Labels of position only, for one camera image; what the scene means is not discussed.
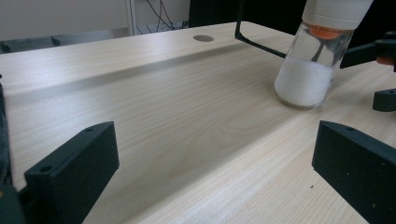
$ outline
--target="wooden table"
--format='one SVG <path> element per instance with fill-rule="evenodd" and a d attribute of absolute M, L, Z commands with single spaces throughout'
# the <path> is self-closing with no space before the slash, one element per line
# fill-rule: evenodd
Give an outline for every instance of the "wooden table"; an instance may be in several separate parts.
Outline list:
<path fill-rule="evenodd" d="M 392 67 L 341 70 L 323 106 L 293 109 L 273 92 L 283 59 L 234 27 L 0 55 L 16 188 L 69 138 L 114 120 L 120 169 L 85 223 L 365 223 L 311 160 L 322 119 L 396 146 L 396 114 L 371 109 L 375 91 L 395 88 Z M 242 33 L 283 52 L 293 39 L 252 23 Z"/>

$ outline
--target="cylindrical container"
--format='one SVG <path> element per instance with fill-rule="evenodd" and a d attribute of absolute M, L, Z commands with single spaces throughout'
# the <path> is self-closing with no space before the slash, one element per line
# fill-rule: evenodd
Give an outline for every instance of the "cylindrical container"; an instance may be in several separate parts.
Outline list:
<path fill-rule="evenodd" d="M 321 105 L 352 34 L 303 21 L 276 78 L 280 101 L 300 108 Z"/>
<path fill-rule="evenodd" d="M 286 105 L 321 105 L 354 30 L 373 0 L 308 0 L 303 21 L 275 82 Z"/>

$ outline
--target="white powder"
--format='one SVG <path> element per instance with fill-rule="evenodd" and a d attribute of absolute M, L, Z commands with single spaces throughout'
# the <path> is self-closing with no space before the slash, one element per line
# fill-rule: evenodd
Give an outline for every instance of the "white powder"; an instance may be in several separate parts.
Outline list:
<path fill-rule="evenodd" d="M 323 64 L 288 57 L 276 78 L 276 93 L 293 105 L 320 105 L 332 84 L 332 72 Z"/>

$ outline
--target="screw hole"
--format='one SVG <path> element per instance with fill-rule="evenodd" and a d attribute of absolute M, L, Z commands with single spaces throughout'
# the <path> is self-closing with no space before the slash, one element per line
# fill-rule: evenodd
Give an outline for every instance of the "screw hole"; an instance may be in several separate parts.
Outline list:
<path fill-rule="evenodd" d="M 44 167 L 41 167 L 40 172 L 41 172 L 41 173 L 46 173 L 46 172 L 48 172 L 50 169 L 52 169 L 52 166 L 44 166 Z"/>

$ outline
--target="black plastic mount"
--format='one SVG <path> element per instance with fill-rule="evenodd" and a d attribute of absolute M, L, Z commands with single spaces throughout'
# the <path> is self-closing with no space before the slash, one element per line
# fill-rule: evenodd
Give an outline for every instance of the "black plastic mount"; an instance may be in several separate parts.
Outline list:
<path fill-rule="evenodd" d="M 396 62 L 396 31 L 386 32 L 383 39 L 374 43 L 348 49 L 340 68 L 375 61 L 377 57 L 392 58 Z M 393 65 L 393 71 L 396 72 L 396 64 Z"/>
<path fill-rule="evenodd" d="M 0 41 L 0 50 L 2 50 L 4 53 L 10 53 L 11 48 L 6 45 L 3 41 Z"/>
<path fill-rule="evenodd" d="M 26 171 L 19 193 L 0 185 L 1 223 L 82 223 L 119 166 L 114 123 L 91 126 Z"/>
<path fill-rule="evenodd" d="M 396 223 L 396 148 L 321 121 L 312 165 L 370 223 Z"/>
<path fill-rule="evenodd" d="M 376 91 L 374 94 L 373 109 L 381 112 L 396 111 L 396 89 Z"/>

